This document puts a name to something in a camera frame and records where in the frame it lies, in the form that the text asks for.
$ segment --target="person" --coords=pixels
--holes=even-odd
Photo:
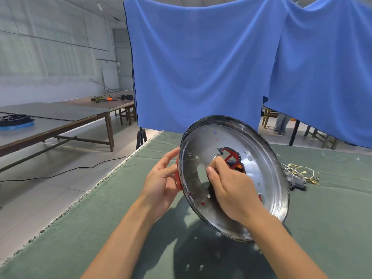
[[[288,122],[291,120],[291,117],[285,115],[284,113],[279,113],[276,119],[275,127],[274,127],[274,134],[276,135],[285,135],[285,129],[287,127]]]
[[[179,193],[172,177],[177,166],[167,167],[178,153],[179,148],[176,148],[165,154],[150,171],[141,194],[82,279],[131,277],[152,225],[168,210]],[[207,167],[207,176],[221,208],[248,229],[278,278],[328,278],[295,242],[280,220],[264,208],[249,176],[229,169],[220,156]]]

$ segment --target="black stand leg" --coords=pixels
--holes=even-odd
[[[297,129],[300,125],[300,122],[299,120],[296,120],[296,124],[295,124],[295,128],[293,128],[293,132],[292,132],[292,136],[291,136],[291,140],[289,141],[289,146],[292,146],[293,145],[293,142],[295,140],[295,137],[296,137],[296,133],[297,133]]]
[[[136,150],[143,145],[144,142],[147,141],[146,131],[142,127],[139,128],[139,131],[137,132],[137,146]]]

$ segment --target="round metal tray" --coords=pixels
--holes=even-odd
[[[238,154],[236,169],[252,178],[264,207],[283,222],[289,189],[281,164],[262,136],[232,117],[207,116],[184,133],[178,160],[180,185],[193,211],[213,229],[237,241],[251,241],[248,230],[221,209],[205,173],[217,155],[229,155],[227,150]],[[236,162],[231,159],[230,165]]]

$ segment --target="blue ring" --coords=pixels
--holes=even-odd
[[[25,124],[14,125],[14,126],[2,126],[2,127],[0,126],[0,130],[16,130],[16,129],[21,129],[21,128],[27,128],[33,125],[35,125],[35,123],[31,121]]]

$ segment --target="green tablecloth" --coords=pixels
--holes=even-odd
[[[181,135],[164,132],[0,269],[0,278],[79,278]],[[331,278],[371,278],[372,157],[272,145],[284,163],[320,172],[291,192],[286,228]],[[220,237],[178,195],[153,226],[133,278],[275,278],[253,244]]]

